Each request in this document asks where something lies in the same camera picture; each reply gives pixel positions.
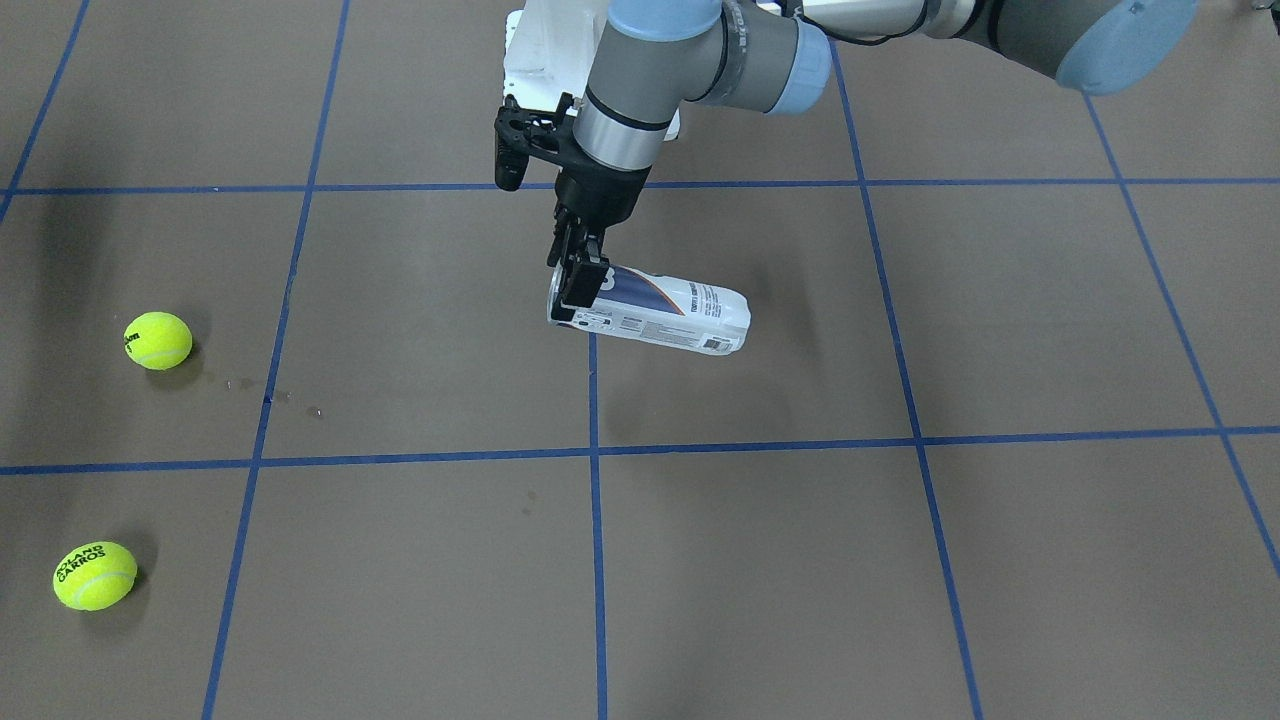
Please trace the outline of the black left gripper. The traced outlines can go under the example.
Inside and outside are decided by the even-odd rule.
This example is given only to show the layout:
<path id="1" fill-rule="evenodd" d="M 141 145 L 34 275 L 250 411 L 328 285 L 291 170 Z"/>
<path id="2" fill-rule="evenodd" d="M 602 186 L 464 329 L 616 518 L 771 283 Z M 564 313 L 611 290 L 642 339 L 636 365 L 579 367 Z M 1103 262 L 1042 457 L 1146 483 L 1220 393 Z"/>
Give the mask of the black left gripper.
<path id="1" fill-rule="evenodd" d="M 637 205 L 649 169 L 608 167 L 562 168 L 556 177 L 554 228 L 547 265 L 561 266 L 559 305 L 590 307 L 599 295 L 611 261 L 604 254 L 604 229 L 626 222 Z M 576 225 L 577 220 L 585 225 Z"/>

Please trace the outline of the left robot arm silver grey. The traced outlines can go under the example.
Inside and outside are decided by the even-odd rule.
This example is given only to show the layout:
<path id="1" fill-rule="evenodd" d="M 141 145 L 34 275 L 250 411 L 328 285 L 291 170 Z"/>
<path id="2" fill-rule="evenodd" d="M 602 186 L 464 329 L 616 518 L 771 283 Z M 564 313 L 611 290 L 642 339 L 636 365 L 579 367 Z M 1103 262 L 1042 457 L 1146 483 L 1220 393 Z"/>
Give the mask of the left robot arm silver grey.
<path id="1" fill-rule="evenodd" d="M 582 91 L 540 124 L 559 164 L 550 314 L 588 309 L 605 232 L 634 211 L 678 110 L 797 115 L 837 45 L 970 44 L 1089 96 L 1132 87 L 1175 49 L 1194 1 L 611 1 Z"/>

